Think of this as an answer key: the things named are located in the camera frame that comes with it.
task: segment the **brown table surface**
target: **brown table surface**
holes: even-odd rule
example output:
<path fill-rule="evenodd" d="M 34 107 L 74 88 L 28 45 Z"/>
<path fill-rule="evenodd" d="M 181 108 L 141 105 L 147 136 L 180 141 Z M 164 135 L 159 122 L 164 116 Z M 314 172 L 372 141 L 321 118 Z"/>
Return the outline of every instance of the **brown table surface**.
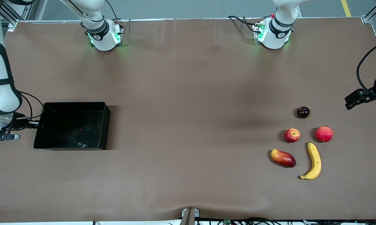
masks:
<path fill-rule="evenodd" d="M 372 27 L 318 18 L 294 28 L 268 50 L 230 20 L 132 22 L 124 46 L 99 52 L 79 24 L 19 23 L 6 35 L 16 87 L 43 102 L 104 101 L 112 118 L 108 151 L 33 149 L 33 130 L 0 142 L 0 222 L 164 220 L 186 207 L 222 219 L 376 219 L 376 103 L 344 106 Z M 370 86 L 376 51 L 361 74 Z M 300 106 L 310 118 L 294 116 Z M 322 173 L 300 180 L 322 125 L 335 131 L 316 143 Z M 282 140 L 291 127 L 294 144 Z M 297 165 L 275 165 L 274 148 Z"/>

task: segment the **apple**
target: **apple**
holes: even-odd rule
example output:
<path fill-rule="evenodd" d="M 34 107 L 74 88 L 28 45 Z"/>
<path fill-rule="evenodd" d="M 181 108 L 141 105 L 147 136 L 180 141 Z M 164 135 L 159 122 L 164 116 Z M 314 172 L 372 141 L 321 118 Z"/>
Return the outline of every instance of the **apple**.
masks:
<path fill-rule="evenodd" d="M 334 136 L 334 131 L 328 126 L 322 126 L 317 128 L 315 136 L 321 142 L 329 142 Z"/>
<path fill-rule="evenodd" d="M 299 140 L 300 137 L 301 133 L 295 128 L 290 128 L 284 133 L 284 139 L 290 143 L 294 143 Z"/>
<path fill-rule="evenodd" d="M 274 162 L 288 168 L 292 168 L 297 164 L 295 158 L 291 154 L 277 149 L 273 149 L 271 151 L 271 158 L 274 160 Z"/>

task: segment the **metal frame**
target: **metal frame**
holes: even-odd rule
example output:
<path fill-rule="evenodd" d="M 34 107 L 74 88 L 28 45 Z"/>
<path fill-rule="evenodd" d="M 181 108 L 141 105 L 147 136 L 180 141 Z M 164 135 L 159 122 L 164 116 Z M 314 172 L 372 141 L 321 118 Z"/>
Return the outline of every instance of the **metal frame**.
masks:
<path fill-rule="evenodd" d="M 346 18 L 346 17 L 298 17 L 298 19 L 320 19 L 320 18 Z M 246 17 L 247 20 L 264 19 L 263 17 Z M 189 19 L 175 19 L 175 18 L 159 18 L 159 19 L 132 19 L 132 20 L 116 20 L 119 22 L 139 22 L 139 21 L 162 21 L 162 20 L 231 20 L 227 17 L 206 17 L 206 18 L 189 18 Z M 67 24 L 67 23 L 81 23 L 81 20 L 22 20 L 22 23 L 32 24 Z"/>
<path fill-rule="evenodd" d="M 31 9 L 33 4 L 24 7 L 22 15 L 18 14 L 7 1 L 4 1 L 2 7 L 0 7 L 0 15 L 4 18 L 2 25 L 7 25 L 9 31 L 13 31 L 18 21 L 28 20 L 31 15 Z"/>

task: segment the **yellow banana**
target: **yellow banana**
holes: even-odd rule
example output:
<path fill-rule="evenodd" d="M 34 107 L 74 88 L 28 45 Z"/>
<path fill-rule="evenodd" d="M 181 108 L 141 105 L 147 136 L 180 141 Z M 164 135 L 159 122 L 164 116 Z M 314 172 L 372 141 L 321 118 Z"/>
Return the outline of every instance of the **yellow banana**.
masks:
<path fill-rule="evenodd" d="M 313 143 L 308 143 L 308 151 L 312 159 L 312 169 L 306 175 L 301 176 L 301 179 L 314 180 L 321 172 L 321 159 L 317 148 Z"/>

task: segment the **black tray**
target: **black tray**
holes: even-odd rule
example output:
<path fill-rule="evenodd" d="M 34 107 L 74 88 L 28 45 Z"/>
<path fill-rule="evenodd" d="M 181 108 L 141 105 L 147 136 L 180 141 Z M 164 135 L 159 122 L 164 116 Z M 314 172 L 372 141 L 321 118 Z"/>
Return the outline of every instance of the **black tray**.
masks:
<path fill-rule="evenodd" d="M 104 102 L 47 102 L 34 148 L 49 150 L 106 149 L 110 110 Z"/>

